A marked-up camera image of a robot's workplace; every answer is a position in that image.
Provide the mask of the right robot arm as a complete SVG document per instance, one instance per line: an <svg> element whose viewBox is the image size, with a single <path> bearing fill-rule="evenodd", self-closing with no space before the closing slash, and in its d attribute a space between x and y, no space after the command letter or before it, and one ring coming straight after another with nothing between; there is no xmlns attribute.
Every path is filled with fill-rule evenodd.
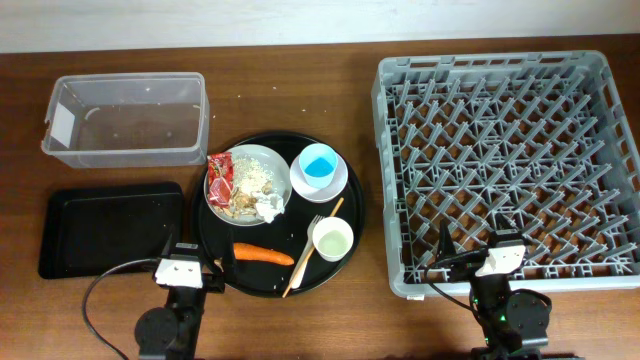
<svg viewBox="0 0 640 360"><path fill-rule="evenodd" d="M529 241L502 215L489 241L475 250L458 253L448 229L439 225L439 242L434 268L451 272L451 280L470 285L465 306L482 328L485 345L471 350L473 359L539 359L540 349L549 343L552 301L529 289L513 290L509 276L518 270Z"/></svg>

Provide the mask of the small white bowl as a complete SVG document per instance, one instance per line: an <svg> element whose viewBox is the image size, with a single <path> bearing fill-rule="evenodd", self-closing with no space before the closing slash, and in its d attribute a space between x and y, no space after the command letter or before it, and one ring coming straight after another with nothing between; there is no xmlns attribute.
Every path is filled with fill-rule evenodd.
<svg viewBox="0 0 640 360"><path fill-rule="evenodd" d="M328 262L337 262L344 258L354 244L351 226L338 217L320 220L312 232L315 250Z"/></svg>

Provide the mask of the orange carrot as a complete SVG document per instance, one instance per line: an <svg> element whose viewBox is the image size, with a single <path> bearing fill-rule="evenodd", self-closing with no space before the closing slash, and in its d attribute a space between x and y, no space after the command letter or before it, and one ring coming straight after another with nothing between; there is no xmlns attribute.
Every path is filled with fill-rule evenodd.
<svg viewBox="0 0 640 360"><path fill-rule="evenodd" d="M294 264L294 260L287 254L251 244L235 243L233 251L237 260L268 262L282 266Z"/></svg>

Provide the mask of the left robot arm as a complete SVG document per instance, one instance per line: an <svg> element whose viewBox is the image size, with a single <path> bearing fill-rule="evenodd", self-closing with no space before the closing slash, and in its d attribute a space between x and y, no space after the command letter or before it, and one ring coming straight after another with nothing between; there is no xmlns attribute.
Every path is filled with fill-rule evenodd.
<svg viewBox="0 0 640 360"><path fill-rule="evenodd" d="M195 357L206 296L225 291L222 272L206 272L203 266L204 251L199 245L167 240L152 276L167 291L167 300L146 311L135 326L141 359Z"/></svg>

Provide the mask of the pile of rice and shells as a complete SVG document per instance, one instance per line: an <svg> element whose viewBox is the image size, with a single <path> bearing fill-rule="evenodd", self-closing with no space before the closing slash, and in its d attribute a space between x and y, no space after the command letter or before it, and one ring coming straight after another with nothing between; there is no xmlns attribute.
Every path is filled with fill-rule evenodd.
<svg viewBox="0 0 640 360"><path fill-rule="evenodd" d="M248 155L233 155L232 192L229 204L218 211L232 218L258 217L258 201L272 192L273 172Z"/></svg>

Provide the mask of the grey plate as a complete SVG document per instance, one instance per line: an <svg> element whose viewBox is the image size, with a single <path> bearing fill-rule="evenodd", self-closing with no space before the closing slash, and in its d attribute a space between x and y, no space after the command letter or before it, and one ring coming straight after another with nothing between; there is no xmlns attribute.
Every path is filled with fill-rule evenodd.
<svg viewBox="0 0 640 360"><path fill-rule="evenodd" d="M273 187L271 193L277 193L284 200L284 213L285 207L289 202L289 199L292 195L292 185L290 183L289 178L289 165L286 161L279 155L276 151L263 146L263 145L255 145L255 144L245 144L239 145L230 148L228 151L233 155L248 155L257 159L265 168L271 170L273 172ZM203 194L205 195L205 203L210 208L210 210L224 222L229 223L235 226L256 226L267 224L264 220L259 219L258 217L253 216L240 216L239 218L232 218L230 216L226 216L218 211L218 206L211 205L207 200L207 177L208 177L208 166L205 175L204 185L203 185Z"/></svg>

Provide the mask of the white tissue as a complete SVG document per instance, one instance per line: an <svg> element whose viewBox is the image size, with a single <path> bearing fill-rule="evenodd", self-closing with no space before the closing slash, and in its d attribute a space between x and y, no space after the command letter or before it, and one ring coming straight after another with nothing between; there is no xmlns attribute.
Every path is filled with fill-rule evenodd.
<svg viewBox="0 0 640 360"><path fill-rule="evenodd" d="M266 223L273 222L278 215L284 213L284 200L277 193L255 193L254 197L256 216Z"/></svg>

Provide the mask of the red snack wrapper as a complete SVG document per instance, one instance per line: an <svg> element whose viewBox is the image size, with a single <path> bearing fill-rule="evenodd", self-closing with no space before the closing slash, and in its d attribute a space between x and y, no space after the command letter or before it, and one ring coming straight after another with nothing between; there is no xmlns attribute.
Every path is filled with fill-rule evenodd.
<svg viewBox="0 0 640 360"><path fill-rule="evenodd" d="M213 206L227 208L233 191L233 159L230 152L207 156L207 200Z"/></svg>

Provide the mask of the blue plastic cup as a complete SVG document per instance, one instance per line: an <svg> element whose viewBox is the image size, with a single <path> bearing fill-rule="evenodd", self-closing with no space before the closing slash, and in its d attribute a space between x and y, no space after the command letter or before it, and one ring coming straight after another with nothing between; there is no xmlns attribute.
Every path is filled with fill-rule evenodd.
<svg viewBox="0 0 640 360"><path fill-rule="evenodd" d="M326 188L332 182L337 164L337 153L326 144L308 145L299 156L299 166L306 183L316 189Z"/></svg>

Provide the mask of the wooden chopstick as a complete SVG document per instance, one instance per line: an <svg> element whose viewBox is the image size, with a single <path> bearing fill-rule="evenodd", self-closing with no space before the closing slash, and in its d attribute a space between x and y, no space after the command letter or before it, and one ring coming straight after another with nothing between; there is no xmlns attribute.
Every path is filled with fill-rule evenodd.
<svg viewBox="0 0 640 360"><path fill-rule="evenodd" d="M304 259L304 261L306 263L308 263L308 261L309 261L310 257L312 256L313 252L314 252L314 245L312 245L311 249L306 254L306 257ZM285 290L284 290L284 292L282 294L282 298L285 298L289 294L290 291L291 291L291 282L289 281L287 287L285 288Z"/></svg>

